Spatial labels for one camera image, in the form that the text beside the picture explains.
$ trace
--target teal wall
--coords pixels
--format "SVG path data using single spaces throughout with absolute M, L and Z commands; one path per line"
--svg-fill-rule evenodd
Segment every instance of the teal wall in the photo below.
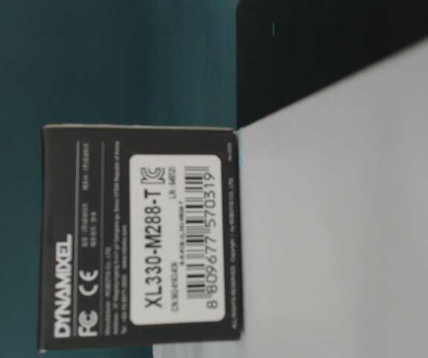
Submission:
M 234 127 L 235 11 L 234 0 L 0 0 L 0 357 L 37 355 L 41 126 Z

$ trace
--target product box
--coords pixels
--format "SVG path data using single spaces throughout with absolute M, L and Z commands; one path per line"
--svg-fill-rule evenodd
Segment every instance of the product box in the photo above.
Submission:
M 48 125 L 40 350 L 238 339 L 236 135 Z

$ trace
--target white surface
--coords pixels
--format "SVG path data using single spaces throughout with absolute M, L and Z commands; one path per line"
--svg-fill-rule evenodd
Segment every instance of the white surface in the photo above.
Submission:
M 201 182 L 188 183 L 187 175 L 200 176 Z M 221 178 L 221 160 L 216 155 L 135 154 L 131 157 L 130 319 L 134 324 L 221 321 L 224 318 L 224 281 L 215 280 L 224 276 L 222 205 L 219 202 Z M 151 193 L 148 197 L 145 190 Z M 193 204 L 192 201 L 202 208 L 186 207 L 186 204 Z M 209 227 L 204 224 L 205 210 L 210 212 L 206 217 Z M 190 219 L 203 222 L 201 225 L 188 223 Z M 149 238 L 158 231 L 159 245 L 148 245 L 156 244 Z M 210 238 L 207 240 L 208 255 L 204 243 L 189 244 L 193 234 L 201 233 Z M 180 260 L 181 242 L 184 243 L 183 261 Z M 206 268 L 193 271 L 192 267 L 188 268 L 191 264 Z M 202 284 L 209 280 L 209 286 L 215 286 L 216 292 L 199 298 L 188 297 L 188 274 L 203 274 L 209 267 L 218 276 L 211 274 L 190 282 Z
M 155 357 L 428 357 L 428 41 L 240 130 L 245 332 Z

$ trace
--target product label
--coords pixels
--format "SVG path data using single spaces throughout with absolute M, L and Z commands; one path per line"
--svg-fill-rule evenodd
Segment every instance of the product label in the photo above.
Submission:
M 236 135 L 43 130 L 40 349 L 238 339 Z
M 221 161 L 130 159 L 130 319 L 171 324 L 225 316 Z

